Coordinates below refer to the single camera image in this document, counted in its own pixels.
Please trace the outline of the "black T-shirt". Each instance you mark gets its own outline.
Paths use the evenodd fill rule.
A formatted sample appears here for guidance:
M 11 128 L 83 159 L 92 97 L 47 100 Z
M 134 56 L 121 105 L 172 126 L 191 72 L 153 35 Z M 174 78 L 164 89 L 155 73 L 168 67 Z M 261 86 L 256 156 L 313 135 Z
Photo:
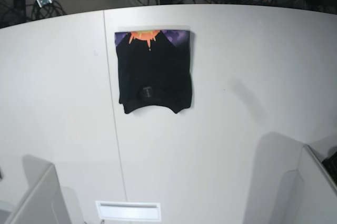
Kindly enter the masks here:
M 190 31 L 115 33 L 119 103 L 124 112 L 160 106 L 177 114 L 192 104 Z

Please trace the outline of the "black keyboard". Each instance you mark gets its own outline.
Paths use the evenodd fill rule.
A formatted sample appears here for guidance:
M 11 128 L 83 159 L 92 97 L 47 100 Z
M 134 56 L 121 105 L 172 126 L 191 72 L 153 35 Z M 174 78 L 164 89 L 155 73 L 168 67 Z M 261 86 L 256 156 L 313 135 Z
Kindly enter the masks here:
M 328 174 L 332 180 L 337 183 L 337 152 L 334 153 L 331 157 L 326 158 L 322 161 L 323 166 L 327 170 Z

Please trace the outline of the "white right partition panel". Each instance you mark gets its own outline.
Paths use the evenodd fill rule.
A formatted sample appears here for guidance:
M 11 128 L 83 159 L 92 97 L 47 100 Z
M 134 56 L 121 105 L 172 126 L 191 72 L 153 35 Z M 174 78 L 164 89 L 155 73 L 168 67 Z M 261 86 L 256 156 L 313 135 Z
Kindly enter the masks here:
M 308 145 L 282 177 L 269 223 L 336 223 L 336 185 Z

